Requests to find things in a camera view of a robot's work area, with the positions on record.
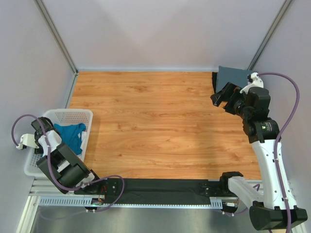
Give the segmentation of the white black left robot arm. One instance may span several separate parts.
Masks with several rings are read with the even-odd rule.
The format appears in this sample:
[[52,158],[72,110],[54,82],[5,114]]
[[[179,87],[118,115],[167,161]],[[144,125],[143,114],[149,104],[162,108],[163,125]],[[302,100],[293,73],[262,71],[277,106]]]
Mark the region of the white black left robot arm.
[[39,117],[31,126],[35,130],[35,143],[42,152],[36,165],[61,193],[84,189],[92,195],[101,192],[99,177],[63,140],[59,125],[52,124],[47,117]]

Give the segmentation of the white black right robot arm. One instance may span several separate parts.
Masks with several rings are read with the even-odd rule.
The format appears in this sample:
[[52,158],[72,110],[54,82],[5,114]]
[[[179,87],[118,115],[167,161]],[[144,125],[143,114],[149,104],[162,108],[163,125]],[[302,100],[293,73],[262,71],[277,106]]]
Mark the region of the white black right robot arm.
[[243,131],[257,157],[263,184],[261,193],[242,174],[227,172],[219,183],[220,192],[225,196],[233,193],[244,203],[257,231],[285,229],[289,233],[293,227],[304,223],[308,214],[297,206],[290,191],[282,161],[279,126],[268,116],[269,91],[262,86],[249,85],[242,89],[227,83],[210,98],[215,106],[225,101],[225,111],[242,119]]

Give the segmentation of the blue t shirt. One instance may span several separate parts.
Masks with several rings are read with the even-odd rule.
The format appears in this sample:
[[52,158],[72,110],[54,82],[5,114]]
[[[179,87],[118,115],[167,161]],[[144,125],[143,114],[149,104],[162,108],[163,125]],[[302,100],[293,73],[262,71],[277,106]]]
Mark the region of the blue t shirt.
[[54,128],[59,132],[62,142],[66,143],[76,155],[82,153],[82,144],[86,137],[86,126],[84,123],[68,126],[54,124]]

